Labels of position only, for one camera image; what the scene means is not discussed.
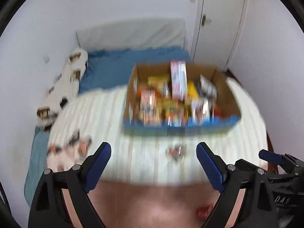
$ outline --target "door frame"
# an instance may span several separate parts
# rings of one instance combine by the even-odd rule
[[[243,10],[242,10],[242,15],[241,15],[241,20],[240,20],[237,36],[235,38],[233,48],[230,52],[227,64],[225,66],[225,70],[230,65],[231,60],[233,58],[233,55],[235,53],[235,50],[238,46],[238,41],[239,41],[241,32],[243,30],[243,27],[244,27],[244,20],[245,20],[245,15],[246,15],[247,4],[248,4],[248,0],[244,0]],[[192,41],[192,47],[191,47],[191,53],[190,53],[190,58],[191,58],[192,61],[194,61],[194,54],[195,54],[195,51],[196,51],[197,41],[198,41],[198,38],[199,38],[199,30],[201,28],[203,6],[204,6],[204,0],[198,0],[196,19],[195,19],[195,27],[194,27],[194,34],[193,34],[193,41]]]

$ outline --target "robotic arm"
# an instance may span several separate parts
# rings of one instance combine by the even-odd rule
[[[280,165],[287,174],[269,174],[245,161],[226,165],[203,142],[197,158],[212,187],[221,195],[202,228],[224,228],[240,189],[245,188],[235,228],[294,228],[304,224],[304,162],[290,156],[261,150],[259,157]],[[69,171],[46,169],[36,189],[29,215],[29,228],[72,228],[62,190],[68,189],[83,228],[105,228],[87,194],[94,189],[111,156],[103,142],[94,155]]]

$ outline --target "blue blanket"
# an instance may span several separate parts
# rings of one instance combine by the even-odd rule
[[[190,61],[187,51],[179,47],[146,50],[92,51],[88,52],[88,66],[79,93],[95,88],[112,88],[125,85],[137,63],[161,63],[172,59]],[[45,169],[49,133],[35,129],[28,173],[24,184],[24,196],[30,206],[40,176]]]

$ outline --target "headboard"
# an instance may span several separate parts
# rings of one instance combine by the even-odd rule
[[[107,22],[76,31],[84,50],[185,47],[182,18],[141,18]]]

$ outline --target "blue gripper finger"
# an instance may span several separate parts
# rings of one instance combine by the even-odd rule
[[[223,176],[221,170],[217,167],[214,161],[215,157],[219,156],[214,155],[204,142],[197,145],[196,156],[199,162],[201,163],[201,166],[203,167],[212,187],[222,193],[224,191],[223,183],[226,179],[226,175]]]
[[[100,176],[103,173],[111,157],[110,144],[103,142],[103,144],[101,144],[100,148],[95,152],[95,154],[92,156],[96,156],[96,158],[85,176],[85,185],[83,189],[86,193],[89,193],[90,190],[93,190],[96,187]]]
[[[265,160],[267,162],[276,164],[276,165],[279,165],[279,164],[283,163],[281,155],[269,152],[269,151],[264,150],[264,149],[262,149],[259,152],[259,158],[263,159],[263,160]]]

